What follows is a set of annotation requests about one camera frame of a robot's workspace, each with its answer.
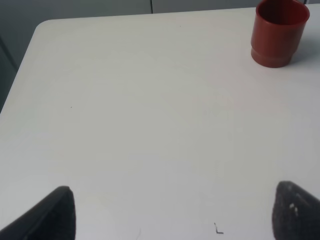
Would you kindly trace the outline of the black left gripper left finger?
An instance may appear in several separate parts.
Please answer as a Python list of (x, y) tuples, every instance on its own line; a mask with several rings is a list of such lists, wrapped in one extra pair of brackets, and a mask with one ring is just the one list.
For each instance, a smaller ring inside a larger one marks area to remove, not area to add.
[(2, 240), (74, 240), (76, 207), (70, 187), (59, 186), (0, 231)]

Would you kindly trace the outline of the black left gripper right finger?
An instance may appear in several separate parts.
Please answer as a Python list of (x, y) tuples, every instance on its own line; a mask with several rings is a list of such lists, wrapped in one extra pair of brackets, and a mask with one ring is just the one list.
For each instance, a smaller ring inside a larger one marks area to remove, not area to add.
[(271, 221), (276, 240), (318, 240), (320, 200), (292, 181), (280, 181)]

